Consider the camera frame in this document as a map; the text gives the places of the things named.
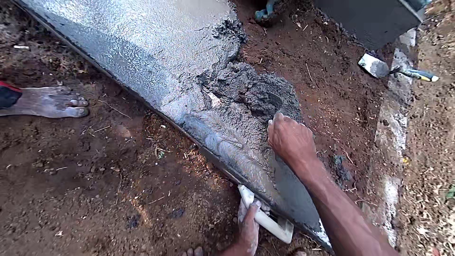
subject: cement-covered hand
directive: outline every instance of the cement-covered hand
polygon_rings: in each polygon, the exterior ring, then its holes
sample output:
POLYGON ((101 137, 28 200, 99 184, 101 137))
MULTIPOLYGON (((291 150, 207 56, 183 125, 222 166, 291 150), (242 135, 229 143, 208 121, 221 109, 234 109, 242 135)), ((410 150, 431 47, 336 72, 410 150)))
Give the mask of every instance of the cement-covered hand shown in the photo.
POLYGON ((313 132, 282 113, 268 121, 268 144, 288 165, 317 160, 313 132))
POLYGON ((254 217, 260 207, 261 202, 258 200, 250 204, 248 209, 240 201, 238 209, 240 236, 237 242, 230 245, 220 256, 254 256, 259 240, 259 224, 254 220, 254 217))

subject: wet cement mortar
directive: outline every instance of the wet cement mortar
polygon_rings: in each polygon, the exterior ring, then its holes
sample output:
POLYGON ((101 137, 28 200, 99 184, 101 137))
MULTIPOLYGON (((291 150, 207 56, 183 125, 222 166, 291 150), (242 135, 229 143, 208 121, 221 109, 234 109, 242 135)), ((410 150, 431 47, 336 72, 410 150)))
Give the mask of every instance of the wet cement mortar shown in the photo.
MULTIPOLYGON (((249 64, 229 63, 219 71, 205 72, 198 76, 201 86, 207 88, 219 100, 218 105, 209 106, 209 110, 191 114, 208 123, 213 133, 201 133, 205 129, 192 129, 192 125, 183 125, 189 133, 204 141, 206 146, 221 158, 232 153, 221 152, 221 140, 226 140, 240 153, 237 159, 225 158, 232 166, 248 172, 266 170, 270 178, 273 173, 268 167, 270 147, 267 146, 268 120, 280 111, 296 120, 300 120, 298 101, 292 85, 282 77, 258 74, 249 64), (246 159, 245 166, 239 166, 238 160, 246 159)), ((259 175, 251 173, 249 178, 259 180, 259 175)))

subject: toes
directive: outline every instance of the toes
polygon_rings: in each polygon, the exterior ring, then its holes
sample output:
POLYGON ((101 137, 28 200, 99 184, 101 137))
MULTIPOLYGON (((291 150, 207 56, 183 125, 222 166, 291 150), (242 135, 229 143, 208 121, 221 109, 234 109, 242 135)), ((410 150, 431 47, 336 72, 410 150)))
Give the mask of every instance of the toes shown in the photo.
POLYGON ((75 107, 75 108, 66 108, 65 114, 67 117, 71 118, 81 118, 88 115, 88 108, 84 107, 75 107))
POLYGON ((204 251, 202 247, 198 247, 194 250, 194 256, 204 256, 204 251))
POLYGON ((86 101, 86 100, 70 100, 70 106, 87 107, 88 106, 88 101, 86 101))

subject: dry twig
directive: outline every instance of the dry twig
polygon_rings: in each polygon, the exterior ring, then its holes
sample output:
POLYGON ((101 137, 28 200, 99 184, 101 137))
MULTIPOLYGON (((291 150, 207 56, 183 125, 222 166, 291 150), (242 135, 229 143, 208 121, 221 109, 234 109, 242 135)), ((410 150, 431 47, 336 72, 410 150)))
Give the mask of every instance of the dry twig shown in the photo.
POLYGON ((105 101, 100 101, 100 100, 98 100, 98 101, 99 101, 99 102, 102 102, 102 103, 105 103, 107 106, 109 106, 109 107, 112 108, 113 110, 115 110, 115 111, 119 112, 120 114, 122 114, 122 115, 128 117, 129 119, 132 119, 130 116, 125 115, 124 113, 118 111, 118 109, 116 109, 116 108, 114 108, 113 106, 109 105, 109 103, 107 103, 107 102, 105 102, 105 101))
POLYGON ((118 183, 118 189, 117 189, 117 200, 115 201, 115 205, 118 203, 118 197, 120 196, 120 187, 121 187, 121 180, 123 179, 123 176, 120 173, 120 182, 118 183))
POLYGON ((111 127, 111 126, 110 126, 110 125, 109 125, 109 126, 106 126, 106 127, 104 127, 104 128, 101 128, 101 129, 99 129, 99 130, 96 130, 96 131, 94 131, 93 133, 96 133, 96 132, 102 131, 102 130, 104 130, 104 129, 107 129, 107 128, 109 128, 109 127, 111 127))
POLYGON ((311 79, 311 81, 313 82, 313 79, 311 78, 310 70, 308 69, 308 64, 305 63, 305 66, 307 66, 308 74, 310 75, 310 79, 311 79))
POLYGON ((153 203, 156 203, 156 202, 158 202, 159 200, 161 200, 161 199, 163 199, 163 198, 164 198, 164 196, 162 196, 162 197, 158 198, 157 200, 155 200, 155 201, 152 201, 152 202, 150 202, 150 203, 148 203, 148 204, 153 204, 153 203))
POLYGON ((344 150, 344 148, 341 148, 341 151, 343 151, 343 153, 346 155, 346 157, 348 158, 349 162, 351 162, 351 164, 355 167, 357 167, 357 165, 354 164, 354 162, 351 160, 351 158, 349 157, 349 154, 348 152, 346 152, 346 150, 344 150))
POLYGON ((275 252, 277 253, 278 256, 280 256, 280 254, 278 253, 277 249, 275 248, 275 245, 273 244, 273 240, 270 240, 272 242, 272 245, 273 245, 273 248, 275 249, 275 252))

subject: dirt ground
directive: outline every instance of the dirt ground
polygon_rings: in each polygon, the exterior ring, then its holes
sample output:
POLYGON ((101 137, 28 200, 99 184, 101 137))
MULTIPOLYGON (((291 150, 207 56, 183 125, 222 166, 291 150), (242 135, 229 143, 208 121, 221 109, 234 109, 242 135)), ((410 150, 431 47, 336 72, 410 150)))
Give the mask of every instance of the dirt ground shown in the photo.
POLYGON ((415 81, 398 232, 403 255, 455 255, 455 2, 437 0, 418 29, 419 68, 441 79, 415 81))
MULTIPOLYGON (((251 19, 262 5, 234 2, 249 36, 238 60, 295 86, 319 157, 362 200, 385 89, 357 66, 364 49, 307 1, 266 30, 251 19)), ((213 254, 236 239, 236 186, 191 140, 10 2, 0 1, 0 16, 0 80, 69 86, 91 111, 0 119, 0 255, 177 255, 198 245, 213 254)), ((290 246, 261 230, 257 255, 296 250, 326 254, 298 230, 290 246)))

